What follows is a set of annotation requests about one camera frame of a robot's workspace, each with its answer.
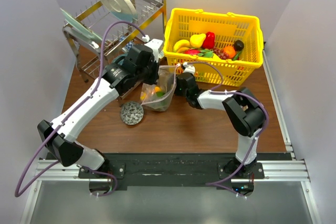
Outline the green leafy vegetable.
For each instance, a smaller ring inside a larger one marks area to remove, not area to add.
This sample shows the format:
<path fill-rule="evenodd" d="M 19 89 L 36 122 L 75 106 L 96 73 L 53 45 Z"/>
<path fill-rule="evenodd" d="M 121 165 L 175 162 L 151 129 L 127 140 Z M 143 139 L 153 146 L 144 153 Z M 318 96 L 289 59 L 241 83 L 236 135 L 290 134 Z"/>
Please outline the green leafy vegetable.
<path fill-rule="evenodd" d="M 156 96 L 158 97 L 158 98 L 160 98 L 160 97 L 162 97 L 162 96 L 164 96 L 165 95 L 165 92 L 163 92 L 163 91 L 158 91 L 158 92 L 156 92 Z"/>

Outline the clear zip top bag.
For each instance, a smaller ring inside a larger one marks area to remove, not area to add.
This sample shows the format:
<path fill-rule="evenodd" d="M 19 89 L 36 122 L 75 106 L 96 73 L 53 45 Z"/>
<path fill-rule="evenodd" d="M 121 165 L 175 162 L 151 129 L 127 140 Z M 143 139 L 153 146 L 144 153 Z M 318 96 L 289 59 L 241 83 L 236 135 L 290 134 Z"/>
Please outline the clear zip top bag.
<path fill-rule="evenodd" d="M 140 103 L 146 109 L 164 112 L 172 101 L 176 89 L 176 66 L 160 66 L 156 84 L 143 84 Z"/>

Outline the yellow pear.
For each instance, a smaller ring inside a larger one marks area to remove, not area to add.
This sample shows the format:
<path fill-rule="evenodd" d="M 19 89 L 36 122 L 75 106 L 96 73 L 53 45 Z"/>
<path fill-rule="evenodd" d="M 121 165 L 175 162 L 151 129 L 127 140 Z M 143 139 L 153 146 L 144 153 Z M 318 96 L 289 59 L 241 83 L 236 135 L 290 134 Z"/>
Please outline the yellow pear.
<path fill-rule="evenodd" d="M 192 48 L 201 48 L 205 39 L 206 34 L 195 34 L 190 37 L 190 44 Z"/>

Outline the purple grape bunch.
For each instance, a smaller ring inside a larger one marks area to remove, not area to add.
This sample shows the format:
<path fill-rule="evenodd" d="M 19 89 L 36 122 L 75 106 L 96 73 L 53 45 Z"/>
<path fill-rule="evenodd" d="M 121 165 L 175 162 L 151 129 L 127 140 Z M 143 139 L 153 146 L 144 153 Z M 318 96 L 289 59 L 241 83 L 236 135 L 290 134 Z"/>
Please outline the purple grape bunch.
<path fill-rule="evenodd" d="M 223 48 L 213 48 L 214 54 L 216 54 L 220 59 L 226 60 L 229 58 L 229 54 L 224 51 Z"/>

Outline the red bell pepper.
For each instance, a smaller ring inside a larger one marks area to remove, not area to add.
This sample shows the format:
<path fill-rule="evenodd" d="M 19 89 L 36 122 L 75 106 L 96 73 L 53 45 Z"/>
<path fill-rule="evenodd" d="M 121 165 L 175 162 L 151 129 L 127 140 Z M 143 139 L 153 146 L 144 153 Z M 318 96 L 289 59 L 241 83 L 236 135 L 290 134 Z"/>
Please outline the red bell pepper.
<path fill-rule="evenodd" d="M 205 40 L 203 41 L 202 48 L 213 49 L 215 46 L 215 34 L 213 32 L 207 32 Z"/>

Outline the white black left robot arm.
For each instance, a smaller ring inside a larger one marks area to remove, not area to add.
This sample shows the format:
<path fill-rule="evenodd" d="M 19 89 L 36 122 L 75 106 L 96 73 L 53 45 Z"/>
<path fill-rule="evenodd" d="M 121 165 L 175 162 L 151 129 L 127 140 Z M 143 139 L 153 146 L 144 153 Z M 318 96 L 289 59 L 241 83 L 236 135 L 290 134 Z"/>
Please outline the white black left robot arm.
<path fill-rule="evenodd" d="M 107 104 L 129 92 L 137 83 L 155 84 L 158 79 L 162 42 L 134 45 L 125 57 L 105 66 L 102 76 L 63 114 L 37 128 L 44 146 L 64 166 L 85 166 L 97 178 L 108 174 L 109 165 L 98 151 L 77 141 L 85 126 Z"/>

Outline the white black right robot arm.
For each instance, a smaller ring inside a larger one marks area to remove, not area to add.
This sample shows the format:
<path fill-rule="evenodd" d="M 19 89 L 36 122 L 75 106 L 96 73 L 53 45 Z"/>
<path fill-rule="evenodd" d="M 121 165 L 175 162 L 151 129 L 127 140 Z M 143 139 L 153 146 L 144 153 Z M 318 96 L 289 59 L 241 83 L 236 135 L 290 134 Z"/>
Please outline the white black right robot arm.
<path fill-rule="evenodd" d="M 256 161 L 256 147 L 260 134 L 265 129 L 269 116 L 265 107 L 248 88 L 238 91 L 213 91 L 200 89 L 195 77 L 182 73 L 176 77 L 175 94 L 186 99 L 196 109 L 225 111 L 238 133 L 235 158 L 225 165 L 230 177 L 246 178 L 253 171 Z"/>

